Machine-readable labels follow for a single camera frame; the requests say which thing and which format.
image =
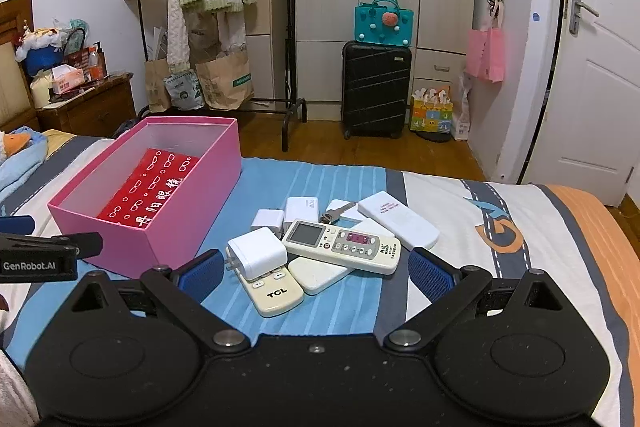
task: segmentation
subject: bottle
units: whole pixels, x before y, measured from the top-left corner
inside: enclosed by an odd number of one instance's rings
[[[100,63],[100,56],[95,46],[89,48],[89,74],[91,75],[92,82],[96,80],[102,80],[104,75],[102,73],[102,65]]]

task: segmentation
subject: white power adapter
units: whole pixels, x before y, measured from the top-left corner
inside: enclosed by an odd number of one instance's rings
[[[251,231],[267,227],[278,239],[282,238],[282,223],[284,221],[284,210],[272,210],[264,208],[255,214],[254,222],[251,224]]]
[[[320,219],[318,198],[287,198],[284,210],[284,232],[296,219],[317,223]]]
[[[227,246],[227,269],[237,269],[247,281],[287,264],[287,249],[267,227],[235,237]]]

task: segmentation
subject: pink box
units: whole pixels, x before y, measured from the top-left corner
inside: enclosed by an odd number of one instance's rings
[[[148,148],[200,160],[146,229],[97,219]],[[241,161],[233,118],[145,118],[78,172],[49,210],[63,234],[100,233],[104,247],[90,263],[135,279],[156,264],[177,268],[193,259],[240,177]]]

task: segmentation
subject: air conditioner remote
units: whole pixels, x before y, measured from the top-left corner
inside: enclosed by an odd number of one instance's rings
[[[305,296],[298,282],[284,266],[251,282],[235,270],[255,309],[263,317],[275,317],[295,308]]]
[[[347,268],[389,275],[400,261],[400,241],[333,225],[296,220],[282,240],[287,252]]]

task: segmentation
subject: pink bag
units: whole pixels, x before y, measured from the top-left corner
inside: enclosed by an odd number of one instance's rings
[[[481,30],[470,30],[465,71],[479,80],[504,80],[504,4],[496,0],[495,15],[486,20]]]

